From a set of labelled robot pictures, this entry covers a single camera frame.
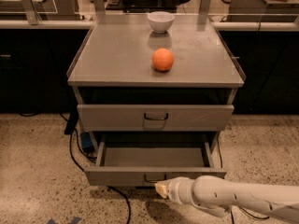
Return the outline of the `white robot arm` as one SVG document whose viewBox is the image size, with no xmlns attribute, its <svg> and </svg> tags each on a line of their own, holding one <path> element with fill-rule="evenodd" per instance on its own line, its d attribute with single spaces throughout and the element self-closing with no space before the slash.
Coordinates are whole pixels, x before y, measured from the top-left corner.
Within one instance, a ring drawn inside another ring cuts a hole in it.
<svg viewBox="0 0 299 224">
<path fill-rule="evenodd" d="M 225 217 L 232 206 L 299 224 L 299 188 L 238 183 L 215 176 L 177 177 L 155 184 L 156 191 L 174 203 L 188 204 L 214 217 Z"/>
</svg>

